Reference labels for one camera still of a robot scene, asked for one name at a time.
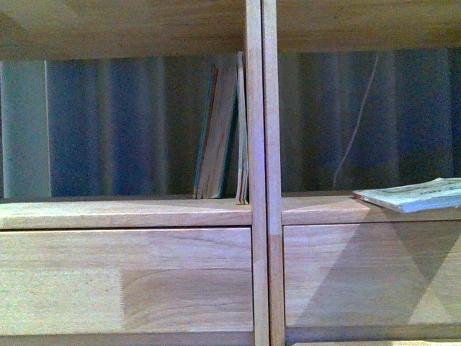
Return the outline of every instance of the stack of books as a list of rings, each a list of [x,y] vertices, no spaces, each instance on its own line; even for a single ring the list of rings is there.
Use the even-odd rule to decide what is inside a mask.
[[[235,118],[238,119],[236,202],[248,204],[249,156],[242,52],[237,53],[235,68],[219,70],[212,67],[195,172],[194,198],[222,197]]]

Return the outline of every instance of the light wood surface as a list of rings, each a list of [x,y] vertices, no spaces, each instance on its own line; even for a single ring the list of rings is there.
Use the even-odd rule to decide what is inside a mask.
[[[455,341],[299,342],[293,346],[461,346]]]
[[[251,207],[223,200],[0,203],[0,229],[251,225]]]
[[[461,330],[461,222],[284,230],[287,327]]]
[[[1,346],[252,346],[252,332],[34,335],[1,337]]]
[[[459,1],[278,0],[277,9],[284,52],[461,45]]]
[[[252,332],[250,229],[4,231],[0,335]]]
[[[283,225],[389,221],[461,220],[461,208],[403,214],[342,196],[301,196],[282,199]]]
[[[269,346],[267,205],[260,0],[246,0],[245,28],[249,200],[253,211],[251,243],[253,250],[254,344],[256,346]]]
[[[234,53],[244,12],[235,0],[1,0],[0,60]]]
[[[285,294],[282,249],[282,184],[280,168],[277,8],[263,0],[264,129],[266,144],[269,318],[271,346],[285,346]]]
[[[461,324],[426,324],[400,326],[347,326],[286,328],[286,346],[297,342],[330,342],[331,340],[446,340],[460,338]]]

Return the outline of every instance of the curtain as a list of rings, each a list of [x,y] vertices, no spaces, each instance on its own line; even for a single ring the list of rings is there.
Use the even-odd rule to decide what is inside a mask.
[[[211,65],[235,59],[47,62],[52,196],[192,195]]]
[[[331,190],[375,52],[279,56],[282,190]],[[381,52],[337,190],[461,174],[461,50]]]
[[[332,188],[375,55],[279,55],[283,191]],[[235,56],[48,61],[45,78],[28,63],[4,63],[7,197],[45,184],[52,196],[191,195],[212,63],[232,66]],[[460,64],[460,49],[381,52],[337,190],[461,175]],[[16,89],[32,85],[27,76],[37,87],[19,97]],[[24,120],[18,110],[28,112]],[[229,195],[236,156],[234,141]],[[49,164],[40,178],[27,168],[37,160]]]

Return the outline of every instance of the vertical wooden divider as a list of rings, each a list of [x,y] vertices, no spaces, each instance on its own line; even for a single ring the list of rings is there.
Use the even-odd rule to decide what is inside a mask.
[[[261,0],[261,18],[267,181],[269,330],[271,346],[283,346],[285,344],[285,290],[280,169],[277,5],[275,0]]]
[[[254,343],[255,346],[268,346],[269,294],[260,0],[246,0],[245,30],[249,187],[250,204],[253,211],[251,248],[253,254]]]

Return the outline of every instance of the paperback book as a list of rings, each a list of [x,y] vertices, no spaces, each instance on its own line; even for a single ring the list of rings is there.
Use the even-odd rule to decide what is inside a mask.
[[[238,133],[234,134],[237,114]],[[238,135],[237,204],[248,204],[249,158],[243,54],[233,68],[212,67],[202,121],[193,198],[220,198],[231,139]]]
[[[357,190],[353,196],[401,213],[461,206],[461,178],[437,178],[421,184]]]

